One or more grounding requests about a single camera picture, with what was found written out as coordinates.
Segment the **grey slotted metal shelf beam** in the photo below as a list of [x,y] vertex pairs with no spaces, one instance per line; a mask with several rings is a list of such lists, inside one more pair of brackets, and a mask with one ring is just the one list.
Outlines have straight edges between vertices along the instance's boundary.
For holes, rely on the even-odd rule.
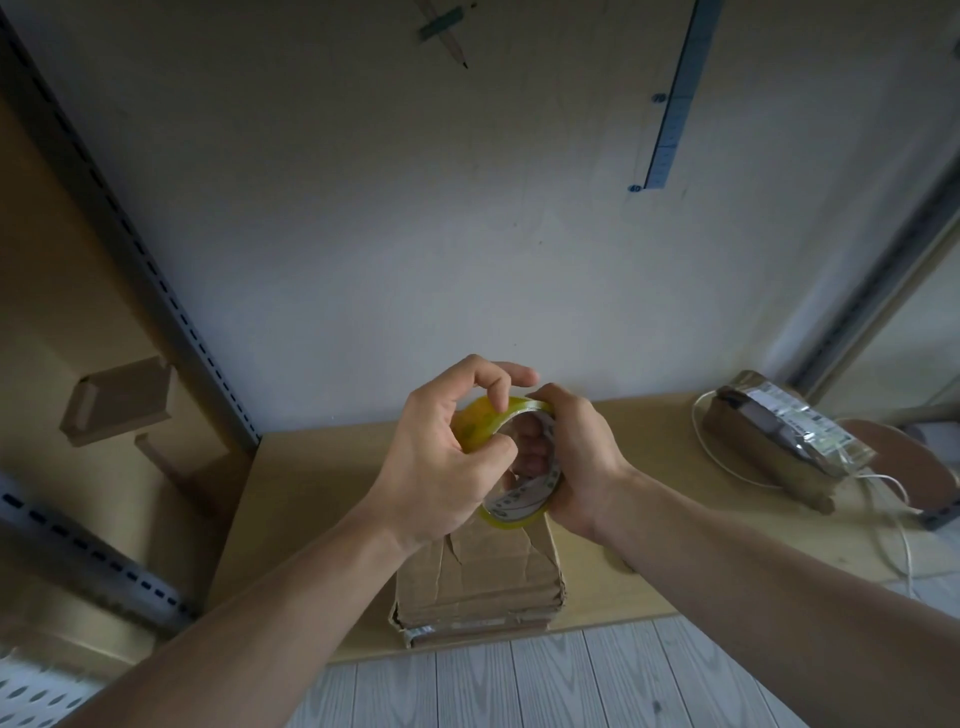
[[1,470],[0,544],[21,571],[159,636],[180,634],[202,615],[180,590]]

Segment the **worn brown cardboard box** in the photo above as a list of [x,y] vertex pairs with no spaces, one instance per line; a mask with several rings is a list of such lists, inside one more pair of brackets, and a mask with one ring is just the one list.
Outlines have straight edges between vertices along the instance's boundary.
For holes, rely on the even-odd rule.
[[409,650],[462,645],[543,632],[567,597],[546,516],[511,529],[472,516],[402,564],[389,622]]

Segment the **white perforated metal plate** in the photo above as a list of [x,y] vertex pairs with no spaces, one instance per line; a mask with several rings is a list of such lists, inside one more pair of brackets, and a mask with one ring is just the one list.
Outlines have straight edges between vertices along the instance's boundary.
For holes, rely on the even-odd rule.
[[0,728],[51,728],[105,684],[84,671],[37,661],[0,642]]

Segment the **person's left hand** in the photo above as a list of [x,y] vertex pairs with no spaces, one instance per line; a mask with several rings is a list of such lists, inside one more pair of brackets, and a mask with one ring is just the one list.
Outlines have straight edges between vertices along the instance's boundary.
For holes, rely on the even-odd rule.
[[450,428],[459,402],[475,387],[504,412],[514,385],[533,387],[532,368],[470,354],[408,395],[388,453],[366,502],[410,556],[460,528],[486,495],[510,487],[516,476],[534,478],[548,469],[549,443],[536,418],[515,425],[509,436],[518,455],[502,476],[476,476],[461,463],[465,454]]

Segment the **person's right hand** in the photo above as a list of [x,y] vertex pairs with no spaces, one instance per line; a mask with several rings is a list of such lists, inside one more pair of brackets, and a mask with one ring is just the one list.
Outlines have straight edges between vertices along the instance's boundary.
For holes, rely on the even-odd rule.
[[590,400],[588,418],[556,420],[554,433],[561,478],[548,504],[549,516],[570,533],[606,547],[607,513],[634,468]]

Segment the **small open cardboard tray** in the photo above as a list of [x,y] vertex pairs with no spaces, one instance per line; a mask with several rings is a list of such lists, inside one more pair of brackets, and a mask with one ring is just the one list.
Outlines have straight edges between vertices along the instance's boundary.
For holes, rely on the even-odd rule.
[[140,431],[173,416],[178,374],[161,356],[82,377],[58,429],[75,448]]

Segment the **wooden pencil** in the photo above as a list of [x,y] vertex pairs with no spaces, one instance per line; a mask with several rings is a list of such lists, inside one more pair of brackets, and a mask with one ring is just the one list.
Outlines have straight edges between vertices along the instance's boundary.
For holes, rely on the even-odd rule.
[[[421,12],[421,9],[419,8],[419,6],[421,6],[422,4],[429,4],[429,5],[433,6],[434,10],[438,12],[437,8],[434,6],[433,0],[412,0],[412,2],[413,2],[413,4],[414,4],[414,6],[419,10],[419,12],[420,12],[421,14],[422,14],[422,12]],[[465,11],[465,8],[464,8],[464,6],[463,6],[462,3],[457,3],[456,5],[451,6],[449,9],[446,9],[446,10],[444,10],[444,11],[439,11],[439,13],[442,14],[443,12],[449,11],[449,10],[451,10],[452,8],[456,7],[456,6],[462,6],[463,11],[464,11],[464,17],[463,17],[462,20],[464,20],[465,17],[466,17],[466,11]],[[431,41],[438,41],[438,43],[443,47],[443,49],[444,49],[444,50],[450,55],[450,57],[453,59],[453,61],[454,61],[455,64],[457,64],[459,67],[462,67],[462,68],[464,68],[464,69],[469,69],[470,66],[469,66],[469,63],[468,63],[468,61],[467,61],[467,59],[466,59],[464,50],[463,50],[461,44],[459,43],[459,41],[457,40],[457,38],[454,36],[453,30],[452,30],[454,27],[452,27],[452,28],[451,28],[448,32],[446,32],[444,35],[440,35],[440,36],[437,36],[437,37],[433,37],[433,38],[427,40],[426,42],[419,42],[419,41],[418,41],[418,39],[417,39],[417,37],[416,37],[416,32],[417,32],[418,29],[420,29],[423,25],[426,24],[426,18],[424,17],[423,14],[422,14],[422,16],[423,16],[423,20],[424,20],[423,24],[414,31],[414,38],[416,39],[416,41],[417,41],[418,43],[428,43],[428,42],[431,42]]]

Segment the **blue ruler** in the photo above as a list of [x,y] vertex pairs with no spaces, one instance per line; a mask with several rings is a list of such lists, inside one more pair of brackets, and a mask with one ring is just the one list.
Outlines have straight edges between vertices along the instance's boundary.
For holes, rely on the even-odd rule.
[[657,96],[663,115],[642,190],[666,188],[725,5],[726,0],[693,2],[670,89]]

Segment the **taped brown cardboard parcel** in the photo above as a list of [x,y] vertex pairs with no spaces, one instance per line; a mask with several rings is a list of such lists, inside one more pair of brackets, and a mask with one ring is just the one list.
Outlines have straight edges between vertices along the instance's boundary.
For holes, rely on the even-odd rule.
[[[721,470],[752,486],[784,492],[822,515],[834,514],[838,487],[863,475],[878,457],[868,443],[819,413],[799,393],[755,370],[741,370],[730,382],[701,394],[691,408],[691,425],[704,453]],[[763,479],[742,475],[716,456],[707,435]]]

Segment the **person's right forearm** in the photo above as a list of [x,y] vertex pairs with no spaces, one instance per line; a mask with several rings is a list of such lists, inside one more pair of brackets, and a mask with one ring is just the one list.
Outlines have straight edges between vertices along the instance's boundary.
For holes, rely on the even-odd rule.
[[960,728],[960,620],[629,469],[597,535],[810,726]]

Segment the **grey slotted metal shelf upright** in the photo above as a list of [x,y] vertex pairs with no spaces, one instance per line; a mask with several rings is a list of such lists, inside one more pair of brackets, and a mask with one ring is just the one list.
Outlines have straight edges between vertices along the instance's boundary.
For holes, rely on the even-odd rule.
[[853,288],[786,383],[805,396],[841,364],[960,215],[960,151]]
[[172,361],[225,445],[254,458],[262,440],[253,415],[229,382],[133,218],[43,77],[0,0],[0,95],[78,207],[133,314]]

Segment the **person's left forearm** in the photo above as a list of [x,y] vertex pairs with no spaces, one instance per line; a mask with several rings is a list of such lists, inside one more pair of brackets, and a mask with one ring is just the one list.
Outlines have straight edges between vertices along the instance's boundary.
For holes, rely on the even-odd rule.
[[232,600],[74,710],[60,728],[282,728],[416,542],[365,499]]

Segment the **round brown wooden stool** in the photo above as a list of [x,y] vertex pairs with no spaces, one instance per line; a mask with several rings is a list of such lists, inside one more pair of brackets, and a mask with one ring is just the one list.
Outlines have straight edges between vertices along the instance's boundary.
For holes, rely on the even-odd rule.
[[909,423],[901,427],[863,418],[841,418],[839,424],[870,447],[870,468],[898,497],[906,492],[916,511],[939,512],[960,505],[960,421]]

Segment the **yellow clear tape roll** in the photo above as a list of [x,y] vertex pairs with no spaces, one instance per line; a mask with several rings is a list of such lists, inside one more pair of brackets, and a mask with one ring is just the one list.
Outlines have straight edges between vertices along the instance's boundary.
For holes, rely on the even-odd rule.
[[553,409],[547,402],[511,396],[508,408],[498,412],[487,397],[479,397],[459,410],[451,420],[451,431],[461,449],[472,453],[495,434],[507,434],[514,420],[525,416],[539,421],[541,434],[549,443],[548,468],[544,474],[535,477],[517,475],[510,487],[493,489],[485,496],[476,513],[494,528],[525,528],[546,514],[562,476],[555,448]]

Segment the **teal tape strip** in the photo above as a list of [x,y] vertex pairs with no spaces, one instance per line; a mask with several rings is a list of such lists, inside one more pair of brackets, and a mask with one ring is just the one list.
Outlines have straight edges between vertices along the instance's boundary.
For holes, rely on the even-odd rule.
[[426,22],[417,29],[415,36],[420,43],[443,36],[457,23],[464,19],[465,12],[462,6],[454,6],[450,10],[439,13],[429,4],[418,6]]

